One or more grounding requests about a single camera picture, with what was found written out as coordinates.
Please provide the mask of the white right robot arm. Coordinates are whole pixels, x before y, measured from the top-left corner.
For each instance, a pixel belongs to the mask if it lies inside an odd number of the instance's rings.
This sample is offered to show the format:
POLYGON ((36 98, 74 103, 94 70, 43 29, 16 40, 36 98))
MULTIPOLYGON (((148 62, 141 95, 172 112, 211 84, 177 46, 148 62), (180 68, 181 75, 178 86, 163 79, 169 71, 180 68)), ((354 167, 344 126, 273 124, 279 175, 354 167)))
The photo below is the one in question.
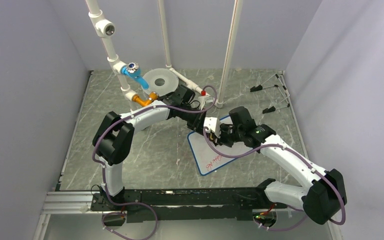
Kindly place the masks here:
POLYGON ((264 181, 255 194, 260 207, 281 203, 303 211, 320 225, 345 223, 347 195, 343 175, 338 170, 326 170, 304 157, 271 127, 257 124, 243 106, 232 109, 229 117, 231 123, 221 123, 218 118, 205 119, 204 136, 212 149, 216 146, 232 148, 236 143, 243 143, 249 150, 237 154, 236 158, 257 152, 276 162, 299 183, 294 186, 273 179, 264 181))

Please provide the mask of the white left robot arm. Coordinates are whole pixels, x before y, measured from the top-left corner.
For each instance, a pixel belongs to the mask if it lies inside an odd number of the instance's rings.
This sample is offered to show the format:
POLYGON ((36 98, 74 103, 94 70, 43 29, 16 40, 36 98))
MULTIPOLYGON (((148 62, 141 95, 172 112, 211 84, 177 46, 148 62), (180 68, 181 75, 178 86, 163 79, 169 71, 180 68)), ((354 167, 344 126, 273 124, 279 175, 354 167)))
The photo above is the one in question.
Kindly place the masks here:
POLYGON ((128 113, 108 112, 96 132, 92 145, 92 160, 102 167, 101 193, 111 210, 125 202, 123 161, 128 157, 133 137, 153 124, 179 118, 190 130, 202 130, 208 108, 204 103, 193 106, 195 92, 184 85, 175 91, 151 97, 151 103, 128 113))

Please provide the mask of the blue framed whiteboard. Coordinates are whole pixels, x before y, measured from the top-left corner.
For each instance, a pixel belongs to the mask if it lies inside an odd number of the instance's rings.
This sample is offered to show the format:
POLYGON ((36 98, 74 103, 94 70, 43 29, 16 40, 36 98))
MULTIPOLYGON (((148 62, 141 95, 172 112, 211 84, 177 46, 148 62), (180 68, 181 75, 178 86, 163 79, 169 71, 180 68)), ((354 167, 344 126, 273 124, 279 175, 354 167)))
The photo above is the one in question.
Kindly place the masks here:
MULTIPOLYGON (((236 158, 227 158, 213 151, 205 142, 204 137, 197 132, 190 132, 187 135, 187 141, 201 176, 206 176, 236 160, 236 158)), ((215 148, 221 153, 232 156, 241 155, 251 150, 243 142, 236 142, 233 147, 218 145, 215 148)))

